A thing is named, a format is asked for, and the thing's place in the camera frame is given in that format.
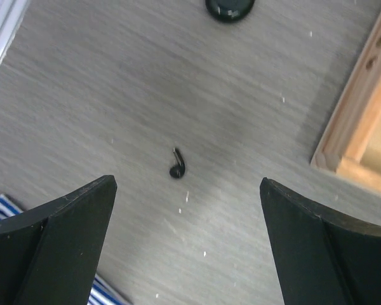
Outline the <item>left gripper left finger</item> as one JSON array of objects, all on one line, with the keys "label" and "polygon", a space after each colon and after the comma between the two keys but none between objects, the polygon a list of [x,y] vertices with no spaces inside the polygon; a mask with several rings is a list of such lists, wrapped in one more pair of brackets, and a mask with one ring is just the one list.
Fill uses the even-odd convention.
[{"label": "left gripper left finger", "polygon": [[86,304],[116,192],[104,175],[0,220],[0,304]]}]

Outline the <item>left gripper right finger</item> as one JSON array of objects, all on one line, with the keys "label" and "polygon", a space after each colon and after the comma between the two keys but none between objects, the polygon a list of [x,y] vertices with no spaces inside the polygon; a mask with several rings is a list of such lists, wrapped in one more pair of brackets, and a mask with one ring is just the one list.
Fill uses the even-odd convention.
[{"label": "left gripper right finger", "polygon": [[260,199],[285,304],[381,304],[381,226],[268,178]]}]

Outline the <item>black earbud case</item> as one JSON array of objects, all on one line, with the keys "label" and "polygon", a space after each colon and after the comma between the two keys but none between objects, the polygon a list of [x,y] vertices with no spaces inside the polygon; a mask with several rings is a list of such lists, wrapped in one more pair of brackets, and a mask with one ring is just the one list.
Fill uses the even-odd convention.
[{"label": "black earbud case", "polygon": [[219,22],[233,23],[245,18],[252,10],[255,0],[206,0],[208,13]]}]

